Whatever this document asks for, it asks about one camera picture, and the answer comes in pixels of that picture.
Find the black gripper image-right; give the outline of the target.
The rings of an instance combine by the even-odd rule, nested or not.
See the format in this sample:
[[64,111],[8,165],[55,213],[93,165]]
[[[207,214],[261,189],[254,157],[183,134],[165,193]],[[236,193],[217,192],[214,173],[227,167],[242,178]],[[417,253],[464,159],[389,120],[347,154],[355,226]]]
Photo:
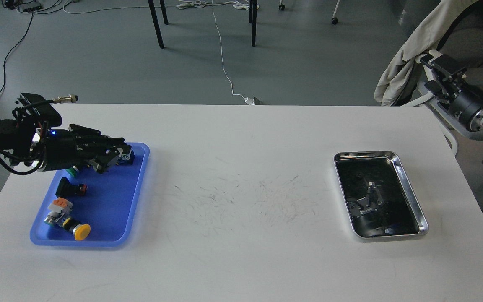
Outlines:
[[424,54],[420,63],[433,76],[424,87],[441,103],[449,103],[449,115],[470,132],[483,130],[483,91],[454,89],[464,86],[467,67],[446,54]]

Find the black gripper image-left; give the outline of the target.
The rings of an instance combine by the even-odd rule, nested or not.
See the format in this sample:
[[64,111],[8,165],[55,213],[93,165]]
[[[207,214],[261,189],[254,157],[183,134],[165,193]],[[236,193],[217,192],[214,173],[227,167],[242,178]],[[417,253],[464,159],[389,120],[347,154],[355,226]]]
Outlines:
[[[94,146],[92,153],[86,145]],[[119,156],[132,149],[124,138],[102,135],[99,130],[78,124],[69,124],[69,130],[48,130],[38,147],[42,152],[40,172],[87,165],[99,174],[117,166]]]

